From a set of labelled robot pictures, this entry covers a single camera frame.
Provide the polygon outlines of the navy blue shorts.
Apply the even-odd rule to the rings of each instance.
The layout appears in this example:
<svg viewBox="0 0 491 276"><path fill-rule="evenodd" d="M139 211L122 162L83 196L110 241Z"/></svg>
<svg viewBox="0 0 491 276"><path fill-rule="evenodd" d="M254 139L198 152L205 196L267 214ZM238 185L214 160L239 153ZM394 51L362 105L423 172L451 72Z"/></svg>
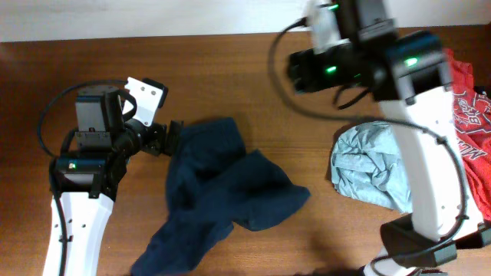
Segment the navy blue shorts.
<svg viewBox="0 0 491 276"><path fill-rule="evenodd" d="M281 224L311 193L260 151L248 152L231 117L184 128L166 178L166 222L133 263L132 275L190 272L235 225Z"/></svg>

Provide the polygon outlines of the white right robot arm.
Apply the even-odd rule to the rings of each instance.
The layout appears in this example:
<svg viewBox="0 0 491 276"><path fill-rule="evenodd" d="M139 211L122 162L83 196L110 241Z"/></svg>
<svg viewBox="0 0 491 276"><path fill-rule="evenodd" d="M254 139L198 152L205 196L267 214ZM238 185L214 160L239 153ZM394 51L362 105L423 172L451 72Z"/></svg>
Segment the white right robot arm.
<svg viewBox="0 0 491 276"><path fill-rule="evenodd" d="M467 182L453 121L453 79L440 39L401 37L381 0L310 1L299 24L313 46L289 58L298 92L362 86L391 125L412 211L381 226L383 247L362 275L431 275L461 249L490 243Z"/></svg>

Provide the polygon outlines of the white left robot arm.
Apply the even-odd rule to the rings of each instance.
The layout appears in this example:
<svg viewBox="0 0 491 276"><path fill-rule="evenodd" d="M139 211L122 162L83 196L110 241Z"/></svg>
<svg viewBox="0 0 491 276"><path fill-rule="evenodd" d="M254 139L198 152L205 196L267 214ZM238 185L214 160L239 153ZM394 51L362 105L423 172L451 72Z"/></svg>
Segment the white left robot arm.
<svg viewBox="0 0 491 276"><path fill-rule="evenodd" d="M74 86L77 127L48 167L51 234L45 275L95 275L104 230L130 158L140 152L170 156L180 121L154 122L168 89L150 80Z"/></svg>

